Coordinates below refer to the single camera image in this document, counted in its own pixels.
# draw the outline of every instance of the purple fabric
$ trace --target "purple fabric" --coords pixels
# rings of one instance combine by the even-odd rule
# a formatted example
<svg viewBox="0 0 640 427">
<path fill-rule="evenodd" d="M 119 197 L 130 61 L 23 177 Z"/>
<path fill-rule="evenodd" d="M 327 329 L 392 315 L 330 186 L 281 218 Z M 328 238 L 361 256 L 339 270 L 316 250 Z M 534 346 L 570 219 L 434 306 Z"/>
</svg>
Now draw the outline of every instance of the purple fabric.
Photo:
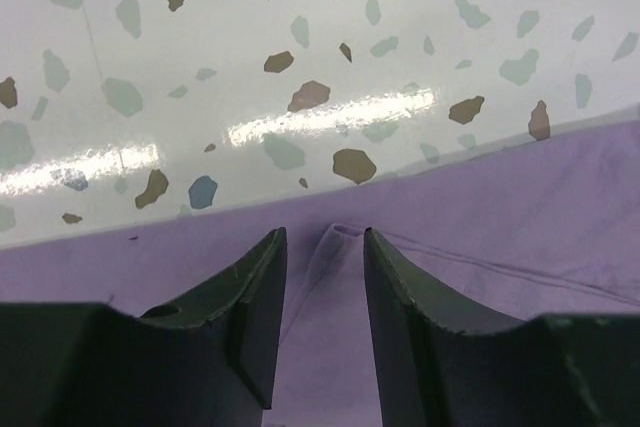
<svg viewBox="0 0 640 427">
<path fill-rule="evenodd" d="M 418 177 L 8 250 L 0 253 L 0 300 L 104 300 L 140 314 L 285 226 L 289 274 L 265 421 L 377 427 L 364 228 L 382 231 L 469 297 L 521 319 L 640 312 L 638 159 L 634 122 Z"/>
</svg>

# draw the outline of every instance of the white speckled surface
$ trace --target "white speckled surface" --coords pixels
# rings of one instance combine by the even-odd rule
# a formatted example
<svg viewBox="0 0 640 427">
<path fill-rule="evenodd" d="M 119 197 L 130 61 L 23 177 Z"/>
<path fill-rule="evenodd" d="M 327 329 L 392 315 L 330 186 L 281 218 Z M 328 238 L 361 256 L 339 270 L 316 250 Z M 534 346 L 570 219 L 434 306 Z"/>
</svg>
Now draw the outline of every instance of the white speckled surface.
<svg viewBox="0 0 640 427">
<path fill-rule="evenodd" d="M 0 0 L 0 246 L 637 118 L 635 4 Z"/>
</svg>

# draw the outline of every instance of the black plastic part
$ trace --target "black plastic part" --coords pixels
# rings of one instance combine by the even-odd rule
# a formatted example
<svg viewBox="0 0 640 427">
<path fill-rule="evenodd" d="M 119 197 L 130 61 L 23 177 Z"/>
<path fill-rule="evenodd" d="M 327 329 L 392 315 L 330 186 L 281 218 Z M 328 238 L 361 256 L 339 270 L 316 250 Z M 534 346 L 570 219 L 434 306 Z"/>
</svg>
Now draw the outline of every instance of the black plastic part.
<svg viewBox="0 0 640 427">
<path fill-rule="evenodd" d="M 0 425 L 259 427 L 286 269 L 279 229 L 139 319 L 104 304 L 0 304 Z"/>
<path fill-rule="evenodd" d="M 385 427 L 640 426 L 640 317 L 519 321 L 365 233 Z"/>
</svg>

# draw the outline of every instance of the blue speck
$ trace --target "blue speck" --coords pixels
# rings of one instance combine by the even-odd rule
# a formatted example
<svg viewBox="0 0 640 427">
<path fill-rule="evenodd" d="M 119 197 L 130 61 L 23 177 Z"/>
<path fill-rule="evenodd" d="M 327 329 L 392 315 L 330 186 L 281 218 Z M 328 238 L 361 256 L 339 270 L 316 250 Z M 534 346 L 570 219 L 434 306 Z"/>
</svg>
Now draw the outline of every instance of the blue speck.
<svg viewBox="0 0 640 427">
<path fill-rule="evenodd" d="M 213 203 L 218 183 L 208 175 L 198 177 L 189 187 L 189 203 L 192 209 L 206 209 Z"/>
</svg>

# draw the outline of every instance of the hole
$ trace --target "hole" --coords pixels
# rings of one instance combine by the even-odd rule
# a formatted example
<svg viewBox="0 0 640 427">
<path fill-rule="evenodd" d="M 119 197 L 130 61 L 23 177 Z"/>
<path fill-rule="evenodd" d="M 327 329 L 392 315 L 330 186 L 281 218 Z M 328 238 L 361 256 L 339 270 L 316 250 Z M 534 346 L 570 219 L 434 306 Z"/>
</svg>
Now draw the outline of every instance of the hole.
<svg viewBox="0 0 640 427">
<path fill-rule="evenodd" d="M 142 314 L 144 319 L 157 319 L 158 317 L 168 317 L 180 312 L 180 308 L 173 304 L 164 304 L 153 307 Z"/>
</svg>

